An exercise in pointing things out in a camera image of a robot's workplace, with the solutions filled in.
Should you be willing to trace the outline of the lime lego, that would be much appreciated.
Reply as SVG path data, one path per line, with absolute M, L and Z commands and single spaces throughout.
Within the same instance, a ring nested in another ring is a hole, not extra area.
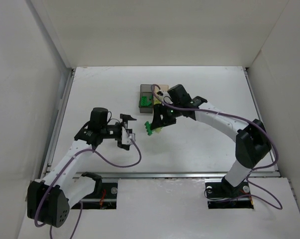
M 159 128 L 154 129 L 153 131 L 156 133 L 159 133 L 161 130 L 162 130 L 162 127 L 159 127 Z

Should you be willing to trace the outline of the dark green studded lego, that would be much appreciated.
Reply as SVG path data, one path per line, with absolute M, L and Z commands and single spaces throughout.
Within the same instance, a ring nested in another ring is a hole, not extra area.
M 145 126 L 145 129 L 146 129 L 147 135 L 151 136 L 153 134 L 153 132 L 155 131 L 152 128 L 152 123 L 150 123 L 149 121 L 146 121 L 145 124 L 144 124 L 144 126 Z

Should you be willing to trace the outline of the dark green lego plate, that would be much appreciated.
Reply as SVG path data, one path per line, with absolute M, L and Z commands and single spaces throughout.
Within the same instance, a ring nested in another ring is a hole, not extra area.
M 140 107 L 150 107 L 152 105 L 152 97 L 151 96 L 142 96 L 139 106 Z

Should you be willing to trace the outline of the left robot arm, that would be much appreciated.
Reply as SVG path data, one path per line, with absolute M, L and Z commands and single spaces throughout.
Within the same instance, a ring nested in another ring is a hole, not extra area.
M 79 129 L 61 161 L 41 180 L 28 186 L 27 216 L 36 227 L 61 227 L 75 204 L 87 195 L 101 193 L 100 175 L 84 172 L 77 180 L 74 176 L 105 139 L 115 140 L 117 147 L 124 150 L 135 144 L 135 134 L 128 128 L 128 122 L 135 119 L 121 114 L 120 121 L 110 124 L 109 114 L 106 108 L 93 108 L 89 121 Z

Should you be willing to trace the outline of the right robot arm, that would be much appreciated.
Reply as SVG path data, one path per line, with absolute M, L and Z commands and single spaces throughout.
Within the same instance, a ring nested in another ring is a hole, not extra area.
M 233 140 L 236 160 L 222 179 L 224 187 L 238 187 L 272 148 L 258 119 L 250 121 L 223 113 L 200 96 L 192 98 L 181 84 L 167 91 L 153 84 L 151 91 L 158 102 L 153 106 L 152 122 L 145 123 L 148 135 L 175 124 L 178 117 L 186 117 L 205 123 Z

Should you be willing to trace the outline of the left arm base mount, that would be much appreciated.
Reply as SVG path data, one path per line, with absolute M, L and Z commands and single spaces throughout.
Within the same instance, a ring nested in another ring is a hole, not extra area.
M 85 172 L 75 180 L 69 200 L 72 209 L 112 210 L 116 209 L 118 183 L 95 173 Z

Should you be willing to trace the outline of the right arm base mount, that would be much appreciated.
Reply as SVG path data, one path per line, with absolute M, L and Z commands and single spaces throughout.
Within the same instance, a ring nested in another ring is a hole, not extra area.
M 206 182 L 204 196 L 209 209 L 254 209 L 247 182 L 232 189 L 226 189 L 222 182 Z

